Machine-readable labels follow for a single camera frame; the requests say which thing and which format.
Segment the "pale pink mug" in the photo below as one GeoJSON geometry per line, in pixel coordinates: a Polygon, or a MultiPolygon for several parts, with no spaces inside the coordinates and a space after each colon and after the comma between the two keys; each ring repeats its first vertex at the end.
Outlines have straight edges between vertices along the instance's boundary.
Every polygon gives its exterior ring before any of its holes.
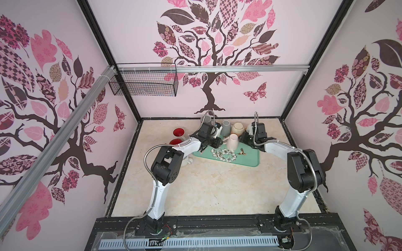
{"type": "Polygon", "coordinates": [[[226,148],[235,151],[239,146],[239,139],[236,134],[231,134],[226,141],[226,148]]]}

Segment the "white mug red inside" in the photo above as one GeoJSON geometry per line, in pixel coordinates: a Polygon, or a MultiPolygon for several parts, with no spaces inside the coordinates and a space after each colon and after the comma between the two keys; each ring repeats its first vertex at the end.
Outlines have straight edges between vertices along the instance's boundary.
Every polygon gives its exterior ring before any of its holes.
{"type": "Polygon", "coordinates": [[[186,136],[186,132],[183,128],[175,128],[173,130],[173,135],[176,138],[180,138],[182,141],[185,141],[188,138],[188,136],[186,136]]]}

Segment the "red mug black handle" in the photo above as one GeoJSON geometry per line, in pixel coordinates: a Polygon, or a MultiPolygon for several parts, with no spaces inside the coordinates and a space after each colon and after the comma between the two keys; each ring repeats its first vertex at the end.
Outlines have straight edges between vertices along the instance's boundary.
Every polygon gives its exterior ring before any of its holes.
{"type": "Polygon", "coordinates": [[[181,143],[183,143],[183,140],[179,139],[179,138],[176,138],[176,139],[171,140],[169,144],[170,145],[178,145],[178,144],[181,144],[181,143]]]}

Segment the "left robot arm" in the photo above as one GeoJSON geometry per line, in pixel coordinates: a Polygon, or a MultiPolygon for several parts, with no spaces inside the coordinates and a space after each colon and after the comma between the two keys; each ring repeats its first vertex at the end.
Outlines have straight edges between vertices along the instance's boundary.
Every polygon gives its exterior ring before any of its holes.
{"type": "Polygon", "coordinates": [[[153,178],[153,192],[150,205],[145,212],[145,223],[153,234],[160,233],[163,228],[165,202],[170,185],[177,179],[182,162],[190,154],[201,152],[207,147],[219,148],[223,145],[220,138],[222,126],[203,123],[188,139],[179,144],[161,144],[152,147],[144,156],[144,164],[153,178]],[[157,156],[151,167],[148,167],[147,157],[151,151],[158,149],[157,156]]]}

